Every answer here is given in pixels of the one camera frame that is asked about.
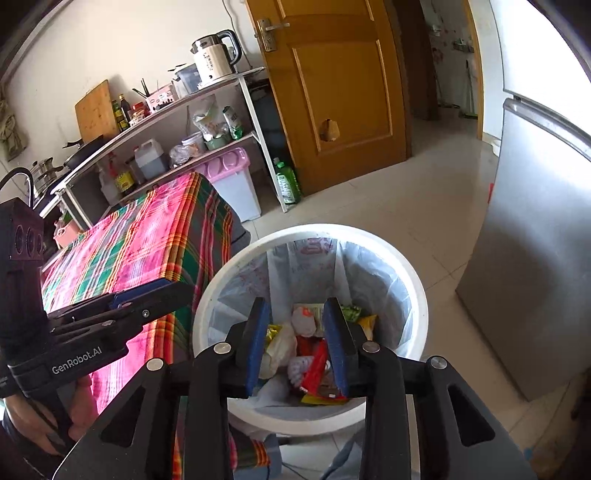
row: pink box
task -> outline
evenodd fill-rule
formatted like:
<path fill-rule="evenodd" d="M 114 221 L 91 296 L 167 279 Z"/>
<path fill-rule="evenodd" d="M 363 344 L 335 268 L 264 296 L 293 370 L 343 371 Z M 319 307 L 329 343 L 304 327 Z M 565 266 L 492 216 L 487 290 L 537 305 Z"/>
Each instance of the pink box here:
<path fill-rule="evenodd" d="M 168 85 L 164 85 L 162 88 L 158 89 L 148 98 L 146 98 L 146 102 L 148 103 L 148 108 L 150 112 L 154 113 L 161 108 L 164 108 L 167 105 L 178 100 L 177 92 L 173 87 L 172 83 Z"/>

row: blue gripper pad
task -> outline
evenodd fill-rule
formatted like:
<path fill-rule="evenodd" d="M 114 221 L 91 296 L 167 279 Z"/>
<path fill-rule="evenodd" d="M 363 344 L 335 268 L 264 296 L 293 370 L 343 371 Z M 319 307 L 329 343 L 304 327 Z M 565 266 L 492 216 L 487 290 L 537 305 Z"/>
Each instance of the blue gripper pad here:
<path fill-rule="evenodd" d="M 262 297 L 257 297 L 252 309 L 242 340 L 236 352 L 236 365 L 245 371 L 245 389 L 250 396 L 258 382 L 262 354 L 265 352 L 267 326 L 271 323 L 271 306 Z"/>
<path fill-rule="evenodd" d="M 357 348 L 349 331 L 347 321 L 340 309 L 339 301 L 331 297 L 326 300 L 322 312 L 324 337 L 329 348 L 330 364 L 335 383 L 341 395 L 349 395 L 349 374 L 359 366 Z"/>
<path fill-rule="evenodd" d="M 120 291 L 118 294 L 115 295 L 115 298 L 109 305 L 109 308 L 111 310 L 117 309 L 124 303 L 132 301 L 140 295 L 143 295 L 144 293 L 149 293 L 153 290 L 157 290 L 158 288 L 170 285 L 171 283 L 172 282 L 170 280 L 167 280 L 166 278 L 158 278 L 148 283 L 144 283 L 143 285 L 139 285 L 138 287 Z"/>

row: electric kettle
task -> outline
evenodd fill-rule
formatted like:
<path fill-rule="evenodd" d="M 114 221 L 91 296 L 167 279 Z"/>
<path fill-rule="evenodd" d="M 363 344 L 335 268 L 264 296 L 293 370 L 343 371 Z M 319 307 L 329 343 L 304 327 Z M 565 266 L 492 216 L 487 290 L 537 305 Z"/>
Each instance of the electric kettle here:
<path fill-rule="evenodd" d="M 232 42 L 233 58 L 230 58 L 228 49 L 222 43 L 224 37 Z M 194 55 L 201 81 L 206 85 L 235 72 L 233 66 L 242 58 L 242 47 L 232 30 L 222 30 L 215 35 L 195 40 L 191 53 Z"/>

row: trash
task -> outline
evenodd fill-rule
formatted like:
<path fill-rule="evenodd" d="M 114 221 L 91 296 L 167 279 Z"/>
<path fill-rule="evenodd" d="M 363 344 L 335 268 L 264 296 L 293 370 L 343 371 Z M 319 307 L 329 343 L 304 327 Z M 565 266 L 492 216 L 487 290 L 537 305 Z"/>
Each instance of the trash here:
<path fill-rule="evenodd" d="M 320 343 L 320 338 L 297 336 L 295 339 L 297 340 L 298 356 L 314 356 Z"/>
<path fill-rule="evenodd" d="M 306 393 L 316 395 L 318 387 L 322 382 L 324 372 L 327 370 L 327 362 L 329 359 L 329 348 L 326 340 L 320 342 L 320 346 L 314 355 L 314 359 L 308 368 L 304 379 L 301 382 L 300 388 Z"/>
<path fill-rule="evenodd" d="M 296 355 L 296 334 L 293 327 L 286 323 L 262 355 L 259 378 L 266 380 L 277 373 L 279 367 L 287 367 L 291 357 Z"/>
<path fill-rule="evenodd" d="M 295 303 L 293 306 L 294 310 L 300 307 L 307 308 L 314 315 L 314 321 L 316 322 L 316 333 L 314 336 L 324 338 L 324 330 L 322 328 L 322 312 L 324 311 L 324 303 Z"/>
<path fill-rule="evenodd" d="M 290 379 L 294 387 L 300 388 L 304 375 L 310 368 L 313 360 L 313 356 L 295 356 L 290 358 L 287 364 L 287 378 Z"/>
<path fill-rule="evenodd" d="M 307 393 L 301 399 L 301 403 L 305 405 L 344 405 L 349 401 L 347 398 L 324 398 L 316 397 Z"/>
<path fill-rule="evenodd" d="M 348 307 L 341 305 L 340 309 L 343 310 L 343 316 L 347 322 L 355 323 L 361 316 L 361 307 L 350 305 Z"/>
<path fill-rule="evenodd" d="M 363 332 L 364 332 L 367 340 L 374 339 L 374 327 L 375 327 L 375 321 L 377 318 L 378 318 L 377 315 L 369 315 L 367 317 L 363 317 L 363 318 L 357 320 L 357 323 L 359 325 L 361 325 L 361 328 L 363 329 Z"/>
<path fill-rule="evenodd" d="M 291 315 L 291 324 L 296 335 L 311 337 L 316 333 L 314 313 L 306 307 L 297 307 Z"/>
<path fill-rule="evenodd" d="M 265 337 L 265 349 L 269 346 L 271 341 L 275 338 L 280 331 L 283 325 L 268 325 L 267 326 L 267 335 Z"/>

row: plastic jug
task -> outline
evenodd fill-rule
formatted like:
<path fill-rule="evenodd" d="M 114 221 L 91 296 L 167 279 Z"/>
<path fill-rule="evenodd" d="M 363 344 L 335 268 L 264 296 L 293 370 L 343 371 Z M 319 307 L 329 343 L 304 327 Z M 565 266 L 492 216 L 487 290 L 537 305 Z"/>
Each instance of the plastic jug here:
<path fill-rule="evenodd" d="M 153 138 L 135 149 L 135 162 L 146 180 L 152 180 L 168 170 L 164 150 Z"/>

